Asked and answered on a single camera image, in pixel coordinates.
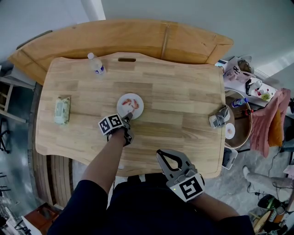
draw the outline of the white sneaker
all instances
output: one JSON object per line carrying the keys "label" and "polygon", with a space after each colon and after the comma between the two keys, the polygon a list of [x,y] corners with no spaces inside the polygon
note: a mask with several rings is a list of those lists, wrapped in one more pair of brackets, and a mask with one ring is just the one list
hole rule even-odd
{"label": "white sneaker", "polygon": [[247,178],[247,175],[250,173],[249,169],[247,166],[243,166],[243,175],[245,179]]}

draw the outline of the water bottle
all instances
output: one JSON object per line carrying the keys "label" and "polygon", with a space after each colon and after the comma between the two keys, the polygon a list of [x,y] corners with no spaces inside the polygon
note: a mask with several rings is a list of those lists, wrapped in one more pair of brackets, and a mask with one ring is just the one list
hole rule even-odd
{"label": "water bottle", "polygon": [[240,98],[240,99],[236,99],[232,102],[232,106],[233,108],[237,108],[237,107],[240,107],[244,104],[248,103],[248,100],[247,98]]}
{"label": "water bottle", "polygon": [[93,53],[88,54],[88,59],[90,60],[91,68],[94,70],[94,72],[98,75],[103,75],[106,72],[105,67],[102,64],[102,61],[99,60],[97,56],[95,56]]}

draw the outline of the small white plate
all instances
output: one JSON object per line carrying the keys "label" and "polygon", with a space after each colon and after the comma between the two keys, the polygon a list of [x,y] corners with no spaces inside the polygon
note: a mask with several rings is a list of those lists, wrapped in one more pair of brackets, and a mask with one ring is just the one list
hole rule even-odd
{"label": "small white plate", "polygon": [[226,124],[226,139],[230,140],[235,135],[235,126],[232,123]]}
{"label": "small white plate", "polygon": [[[129,105],[129,103],[123,105],[123,102],[125,102],[127,99],[131,100],[130,105]],[[137,94],[134,94],[134,93],[127,93],[127,94],[123,95],[122,97],[120,97],[120,99],[116,105],[116,109],[121,117],[124,117],[129,112],[133,111],[132,106],[135,105],[134,100],[136,100],[139,107],[137,109],[135,109],[132,119],[136,119],[142,114],[143,109],[144,109],[144,103],[143,103],[143,100],[141,99],[141,97],[138,96]]]}

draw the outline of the pink towel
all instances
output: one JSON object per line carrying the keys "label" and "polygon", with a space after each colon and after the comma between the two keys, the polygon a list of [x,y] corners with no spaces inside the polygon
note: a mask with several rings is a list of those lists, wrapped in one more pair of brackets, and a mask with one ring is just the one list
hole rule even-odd
{"label": "pink towel", "polygon": [[250,137],[250,149],[259,150],[264,157],[267,157],[269,151],[268,132],[271,122],[279,109],[281,112],[282,139],[284,140],[284,119],[287,107],[290,102],[291,91],[282,88],[277,90],[274,97],[268,105],[252,113],[252,130]]}

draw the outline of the concrete floor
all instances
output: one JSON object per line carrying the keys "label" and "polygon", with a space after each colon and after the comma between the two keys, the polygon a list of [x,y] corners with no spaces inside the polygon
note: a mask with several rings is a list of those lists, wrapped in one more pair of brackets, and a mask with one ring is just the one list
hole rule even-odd
{"label": "concrete floor", "polygon": [[[33,99],[33,91],[14,87],[9,103],[8,112],[20,118],[29,119]],[[0,172],[7,177],[0,178],[1,186],[8,186],[11,191],[3,192],[0,197],[1,211],[4,207],[10,209],[15,219],[26,215],[40,203],[34,197],[28,169],[28,124],[6,118],[10,135],[4,136],[6,148],[10,154],[0,151]]]}
{"label": "concrete floor", "polygon": [[[249,148],[249,141],[245,143],[243,149]],[[205,179],[206,192],[232,206],[241,215],[247,215],[249,211],[259,210],[257,203],[258,197],[247,192],[249,183],[243,176],[242,168],[247,165],[248,168],[256,173],[268,174],[271,167],[273,157],[277,154],[278,148],[270,148],[268,158],[264,158],[257,151],[247,151],[239,153],[234,165],[230,170],[222,168],[222,171],[217,178]],[[289,152],[279,153],[274,159],[274,164],[271,169],[270,176],[285,177],[283,170],[289,163]],[[86,165],[73,161],[73,186],[76,187],[80,177],[82,176]],[[126,181],[127,178],[116,177],[115,185]]]}

